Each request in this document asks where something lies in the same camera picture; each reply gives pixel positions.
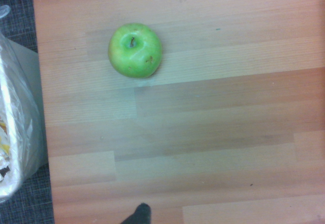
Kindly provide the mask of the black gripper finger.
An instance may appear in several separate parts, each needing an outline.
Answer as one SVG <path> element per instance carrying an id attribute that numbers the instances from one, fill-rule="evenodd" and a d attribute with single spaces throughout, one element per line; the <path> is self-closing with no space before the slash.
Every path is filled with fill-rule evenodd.
<path id="1" fill-rule="evenodd" d="M 151 207 L 146 203 L 141 203 L 134 213 L 121 224 L 151 224 Z"/>

